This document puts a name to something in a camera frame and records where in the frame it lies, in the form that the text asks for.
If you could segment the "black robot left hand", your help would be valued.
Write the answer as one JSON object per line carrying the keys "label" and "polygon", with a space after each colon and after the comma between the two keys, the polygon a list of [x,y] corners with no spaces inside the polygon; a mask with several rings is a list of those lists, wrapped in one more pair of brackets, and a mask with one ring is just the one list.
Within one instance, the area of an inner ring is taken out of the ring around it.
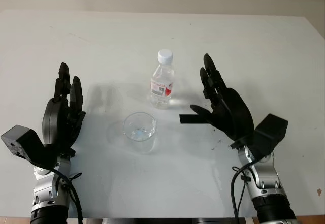
{"label": "black robot left hand", "polygon": [[82,105],[81,81],[77,76],[70,81],[69,67],[63,62],[55,81],[54,97],[48,101],[42,121],[46,148],[58,155],[75,156],[72,145],[78,138],[86,115]]}

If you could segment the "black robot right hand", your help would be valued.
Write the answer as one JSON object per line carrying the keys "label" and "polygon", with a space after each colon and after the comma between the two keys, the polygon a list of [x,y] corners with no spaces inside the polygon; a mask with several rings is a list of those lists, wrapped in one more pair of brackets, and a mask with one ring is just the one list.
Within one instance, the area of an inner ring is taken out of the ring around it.
{"label": "black robot right hand", "polygon": [[210,100],[212,112],[198,105],[190,107],[205,122],[233,140],[232,149],[241,149],[244,147],[242,140],[254,132],[251,113],[240,95],[226,86],[210,55],[206,53],[203,60],[200,78],[204,97]]}

